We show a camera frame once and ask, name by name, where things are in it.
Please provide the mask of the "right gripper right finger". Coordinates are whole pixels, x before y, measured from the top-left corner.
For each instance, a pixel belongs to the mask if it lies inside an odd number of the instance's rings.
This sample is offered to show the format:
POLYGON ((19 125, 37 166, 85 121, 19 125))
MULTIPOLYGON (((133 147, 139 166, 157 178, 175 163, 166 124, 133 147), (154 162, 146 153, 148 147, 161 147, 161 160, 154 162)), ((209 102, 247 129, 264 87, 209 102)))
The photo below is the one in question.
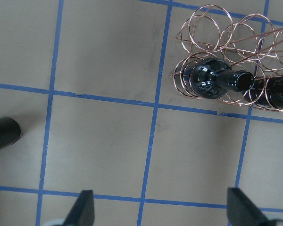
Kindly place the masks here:
POLYGON ((232 226, 267 226, 269 219, 245 195, 234 187, 227 189, 227 218, 232 226))

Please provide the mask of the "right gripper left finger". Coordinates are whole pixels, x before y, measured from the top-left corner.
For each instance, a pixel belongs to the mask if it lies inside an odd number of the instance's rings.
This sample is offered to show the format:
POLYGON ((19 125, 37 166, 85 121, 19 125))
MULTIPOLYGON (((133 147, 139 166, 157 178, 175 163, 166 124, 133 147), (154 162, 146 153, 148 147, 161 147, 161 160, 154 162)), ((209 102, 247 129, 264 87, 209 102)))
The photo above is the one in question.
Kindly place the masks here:
POLYGON ((65 218, 64 226, 92 226, 95 221, 92 190, 82 190, 65 218))

